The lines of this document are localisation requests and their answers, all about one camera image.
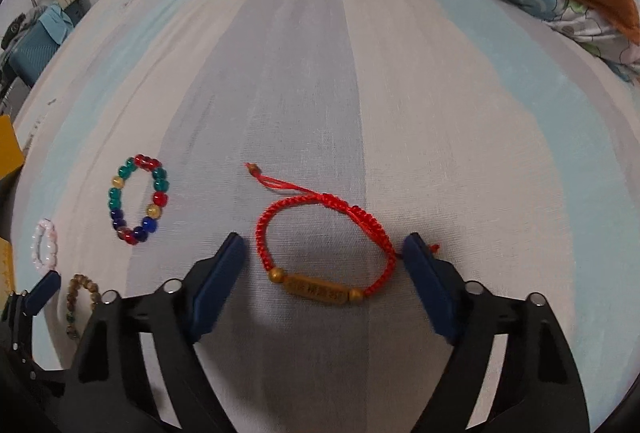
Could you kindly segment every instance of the bed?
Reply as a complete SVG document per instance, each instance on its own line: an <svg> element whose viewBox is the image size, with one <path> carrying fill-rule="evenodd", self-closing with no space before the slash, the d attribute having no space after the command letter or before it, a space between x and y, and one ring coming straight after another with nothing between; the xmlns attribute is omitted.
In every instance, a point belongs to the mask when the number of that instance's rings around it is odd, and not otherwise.
<svg viewBox="0 0 640 433"><path fill-rule="evenodd" d="M19 288L38 280L41 218L56 226L63 280L83 273L124 295L183 276L230 231L250 242L216 329L197 344L239 431L410 431L450 353L401 266L361 307L276 290L253 233L280 194L244 162L358 204L396 246L420 233L494 293L545 294L592 429L640 371L640 95L501 0L100 0L15 130L28 147L11 225ZM106 192L137 153L163 162L170 201L156 234L130 247L111 229ZM146 175L127 181L132 220L151 193ZM321 207L278 215L269 244L283 267L336 281L365 284L383 265L356 226ZM65 311L58 295L34 323L44 368L75 351ZM492 362L488 386L498 370ZM473 421L489 405L483 394Z"/></svg>

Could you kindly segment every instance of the red cord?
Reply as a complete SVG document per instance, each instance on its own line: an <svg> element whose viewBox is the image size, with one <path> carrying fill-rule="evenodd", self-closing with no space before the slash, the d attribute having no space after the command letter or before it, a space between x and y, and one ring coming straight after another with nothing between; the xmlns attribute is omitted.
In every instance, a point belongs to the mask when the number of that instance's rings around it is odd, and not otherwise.
<svg viewBox="0 0 640 433"><path fill-rule="evenodd" d="M377 246L379 246L385 253L385 270L378 279L364 289L364 295L366 297L372 295L376 291L380 290L380 288L389 280L396 267L396 251L394 250L394 246L391 244L389 237L386 235L385 230L382 228L382 225L380 225L380 222L378 222L372 214L369 214L358 206L350 206L347 202L333 194L316 193L315 191L302 188L295 184L277 180L277 178L267 177L262 174L262 171L260 171L260 168L258 168L256 164L247 163L245 166L249 169L251 175L258 180L260 184L267 188L301 191L302 193L305 193L297 196L289 196L288 198L283 198L282 200L274 202L264 210L260 219L258 219L258 223L255 225L255 242L257 252L262 259L262 264L267 272L275 267L266 243L267 226L269 225L269 222L271 222L271 219L277 212L286 209L287 207L301 206L305 204L322 204L324 207L337 210L338 212L350 217L350 219L353 220L353 222L356 223L356 225L359 226L367 236L369 236L371 241L377 244Z"/></svg>

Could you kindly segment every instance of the bracelet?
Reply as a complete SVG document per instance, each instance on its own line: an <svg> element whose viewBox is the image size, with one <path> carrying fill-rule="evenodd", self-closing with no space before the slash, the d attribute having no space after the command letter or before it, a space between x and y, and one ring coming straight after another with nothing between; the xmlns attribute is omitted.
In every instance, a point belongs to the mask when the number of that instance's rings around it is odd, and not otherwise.
<svg viewBox="0 0 640 433"><path fill-rule="evenodd" d="M396 267L396 251L391 244L382 225L367 211L358 206L350 206L344 200L329 193L316 193L305 188L301 188L289 182L277 180L277 178L262 175L260 168L256 164L245 164L249 173L255 177L263 186L275 190L294 190L305 194L290 196L278 200L267 207L258 223L255 226L255 242L258 255L262 259L262 265L268 272L269 279L273 283L282 283L284 289L293 295L313 299L322 303L342 305L347 301L360 303L364 298L370 297L380 290L382 286L391 278ZM337 210L346 214L361 228L369 238L382 249L386 256L386 267L378 279L365 289L347 287L337 283L331 283L322 279L310 278L300 274L287 274L286 270L276 267L266 244L267 225L280 210L287 207L300 206L303 204L322 204L328 209Z"/></svg>
<svg viewBox="0 0 640 433"><path fill-rule="evenodd" d="M47 256L43 263L40 259L40 245L45 232L47 233ZM58 263L58 233L50 220L42 219L36 225L31 243L31 260L36 269L43 274L55 269Z"/></svg>
<svg viewBox="0 0 640 433"><path fill-rule="evenodd" d="M129 178L136 169L149 171L154 178L154 189L156 192L151 196L151 203L146 206L146 216L139 226L130 229L122 212L122 188L125 180ZM129 245L135 245L140 241L146 241L148 233L154 233L158 228L158 219L162 216L162 207L169 201L166 191L169 189L169 182L166 180L166 171L162 167L162 162L157 158L149 158L145 155L129 157L124 166L118 169L118 175L111 179L109 189L109 208L111 209L111 222L118 238L126 241Z"/></svg>
<svg viewBox="0 0 640 433"><path fill-rule="evenodd" d="M74 341L80 339L80 334L76 329L76 302L78 301L78 290L81 287L86 288L91 293L91 312L95 310L95 307L100 302L100 292L98 291L97 283L94 283L82 274L76 274L71 278L69 288L66 292L66 336Z"/></svg>

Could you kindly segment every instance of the gold bead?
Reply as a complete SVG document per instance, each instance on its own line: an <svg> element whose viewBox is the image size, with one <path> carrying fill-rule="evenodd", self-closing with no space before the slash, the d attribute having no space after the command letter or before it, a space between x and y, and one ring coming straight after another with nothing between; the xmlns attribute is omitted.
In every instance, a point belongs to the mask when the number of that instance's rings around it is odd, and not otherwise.
<svg viewBox="0 0 640 433"><path fill-rule="evenodd" d="M116 189L122 189L124 187L124 180L120 177L113 177L111 179L111 185Z"/></svg>
<svg viewBox="0 0 640 433"><path fill-rule="evenodd" d="M162 209L156 204L149 204L146 206L146 215L154 220L157 220L162 215Z"/></svg>
<svg viewBox="0 0 640 433"><path fill-rule="evenodd" d="M364 292L362 290L360 290L359 288L350 288L349 289L349 301L351 303L362 303L362 300L364 299Z"/></svg>
<svg viewBox="0 0 640 433"><path fill-rule="evenodd" d="M269 271L269 281L272 283L282 283L284 281L284 276L286 275L286 270L281 269L280 267L273 267L273 269Z"/></svg>

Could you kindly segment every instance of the brown beaded bracelet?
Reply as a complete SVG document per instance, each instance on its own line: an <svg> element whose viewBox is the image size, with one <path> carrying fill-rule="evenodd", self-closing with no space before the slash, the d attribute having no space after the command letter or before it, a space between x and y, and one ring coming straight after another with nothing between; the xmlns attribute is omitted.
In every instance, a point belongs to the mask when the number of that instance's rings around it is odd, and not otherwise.
<svg viewBox="0 0 640 433"><path fill-rule="evenodd" d="M100 292L98 291L97 283L94 283L82 274L76 274L71 278L69 288L66 292L66 335L74 341L80 339L80 334L76 329L76 302L78 301L78 290L81 287L86 288L91 293L91 312L95 310L95 307L100 302Z"/></svg>

